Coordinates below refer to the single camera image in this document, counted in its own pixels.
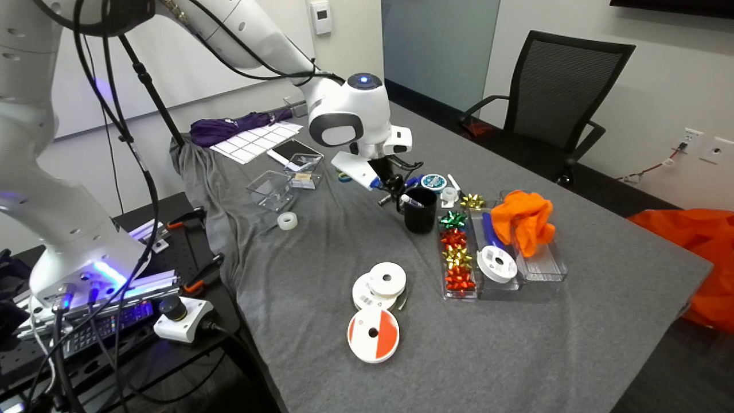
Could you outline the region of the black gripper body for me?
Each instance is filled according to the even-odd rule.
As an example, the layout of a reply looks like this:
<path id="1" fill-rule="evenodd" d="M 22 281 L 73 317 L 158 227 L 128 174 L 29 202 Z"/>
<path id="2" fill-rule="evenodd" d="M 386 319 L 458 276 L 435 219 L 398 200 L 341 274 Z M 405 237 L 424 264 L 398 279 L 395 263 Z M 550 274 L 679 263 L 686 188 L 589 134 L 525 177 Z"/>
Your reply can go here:
<path id="1" fill-rule="evenodd" d="M 398 202 L 398 196 L 408 188 L 411 174 L 418 173 L 421 164 L 408 164 L 398 156 L 382 156 L 371 162 L 371 170 L 381 180 L 382 198 L 379 205 Z"/>

